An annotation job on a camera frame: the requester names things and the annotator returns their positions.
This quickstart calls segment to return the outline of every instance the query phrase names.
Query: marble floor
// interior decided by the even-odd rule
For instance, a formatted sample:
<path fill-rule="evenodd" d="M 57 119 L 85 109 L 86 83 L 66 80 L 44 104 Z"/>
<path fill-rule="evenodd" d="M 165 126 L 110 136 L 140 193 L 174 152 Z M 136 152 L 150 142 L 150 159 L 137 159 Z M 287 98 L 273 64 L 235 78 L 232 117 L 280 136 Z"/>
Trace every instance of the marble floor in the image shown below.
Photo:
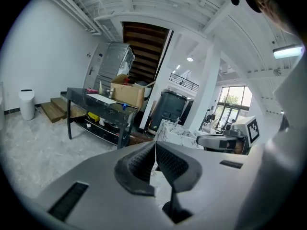
<path fill-rule="evenodd" d="M 32 120 L 20 112 L 6 115 L 2 130 L 1 163 L 13 188 L 36 198 L 49 183 L 92 156 L 109 152 L 116 146 L 71 124 L 72 140 L 66 120 L 51 123 L 44 112 L 35 111 Z M 160 208 L 170 199 L 171 187 L 161 172 L 152 171 L 151 185 L 156 188 Z"/>

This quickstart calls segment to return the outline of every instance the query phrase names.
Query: ceiling light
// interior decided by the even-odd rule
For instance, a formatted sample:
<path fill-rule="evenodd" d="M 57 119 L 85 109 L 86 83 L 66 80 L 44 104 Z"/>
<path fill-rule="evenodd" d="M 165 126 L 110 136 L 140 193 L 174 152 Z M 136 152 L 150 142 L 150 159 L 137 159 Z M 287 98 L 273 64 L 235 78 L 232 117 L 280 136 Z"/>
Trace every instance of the ceiling light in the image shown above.
<path fill-rule="evenodd" d="M 282 59 L 285 57 L 300 56 L 304 51 L 301 45 L 290 45 L 286 47 L 276 48 L 273 50 L 275 59 Z"/>

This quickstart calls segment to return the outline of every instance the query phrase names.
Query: staircase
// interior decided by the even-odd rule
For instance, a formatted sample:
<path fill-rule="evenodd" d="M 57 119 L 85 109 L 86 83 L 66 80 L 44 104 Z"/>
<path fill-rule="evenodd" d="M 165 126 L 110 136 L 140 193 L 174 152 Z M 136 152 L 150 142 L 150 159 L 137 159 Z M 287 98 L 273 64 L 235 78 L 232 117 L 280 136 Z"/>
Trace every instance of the staircase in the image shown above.
<path fill-rule="evenodd" d="M 155 80 L 168 31 L 150 24 L 123 23 L 123 41 L 130 44 L 135 55 L 129 73 L 133 81 L 151 83 Z"/>
<path fill-rule="evenodd" d="M 42 103 L 42 109 L 46 116 L 52 123 L 55 123 L 61 119 L 65 119 L 67 117 L 67 102 L 66 98 L 51 98 L 50 102 Z M 71 106 L 71 117 L 80 117 L 84 116 L 86 111 L 82 108 L 72 105 Z"/>

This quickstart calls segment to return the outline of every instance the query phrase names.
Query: white pillar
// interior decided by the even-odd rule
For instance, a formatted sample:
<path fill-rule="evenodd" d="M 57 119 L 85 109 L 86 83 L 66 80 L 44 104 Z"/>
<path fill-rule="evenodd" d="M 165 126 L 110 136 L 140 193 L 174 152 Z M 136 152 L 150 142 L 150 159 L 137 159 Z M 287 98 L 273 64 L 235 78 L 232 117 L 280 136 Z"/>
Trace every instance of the white pillar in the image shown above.
<path fill-rule="evenodd" d="M 200 79 L 200 86 L 184 124 L 190 132 L 199 129 L 207 109 L 209 108 L 219 72 L 220 60 L 221 50 L 218 48 L 215 40 L 213 40 L 213 44 L 207 52 L 205 66 Z"/>
<path fill-rule="evenodd" d="M 148 119 L 148 116 L 149 116 L 149 113 L 150 113 L 150 110 L 152 108 L 154 101 L 157 101 L 159 99 L 161 91 L 163 89 L 165 89 L 168 85 L 168 80 L 169 80 L 169 77 L 170 77 L 173 70 L 168 68 L 167 66 L 168 66 L 171 54 L 176 47 L 178 37 L 179 37 L 179 33 L 174 32 L 172 39 L 171 39 L 171 42 L 168 45 L 168 49 L 167 49 L 167 52 L 165 54 L 163 63 L 161 65 L 159 74 L 157 76 L 157 79 L 155 80 L 155 84 L 154 84 L 152 93 L 149 97 L 149 100 L 148 100 L 148 103 L 147 103 L 147 106 L 146 106 L 146 109 L 145 109 L 145 112 L 144 112 L 144 116 L 142 118 L 142 121 L 141 121 L 141 124 L 140 124 L 140 127 L 139 127 L 141 129 L 145 128 L 145 125 L 146 125 L 146 122 L 147 122 L 147 119 Z"/>

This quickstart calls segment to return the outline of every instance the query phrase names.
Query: tree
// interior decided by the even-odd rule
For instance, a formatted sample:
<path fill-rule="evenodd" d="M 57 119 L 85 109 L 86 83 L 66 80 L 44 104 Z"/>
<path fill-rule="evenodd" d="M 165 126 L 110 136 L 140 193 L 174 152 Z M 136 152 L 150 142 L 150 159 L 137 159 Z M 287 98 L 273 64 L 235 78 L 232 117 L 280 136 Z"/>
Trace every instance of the tree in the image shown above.
<path fill-rule="evenodd" d="M 234 96 L 234 95 L 229 95 L 227 98 L 227 101 L 226 101 L 226 98 L 227 96 L 225 95 L 222 102 L 229 103 L 229 104 L 238 104 L 239 97 Z"/>

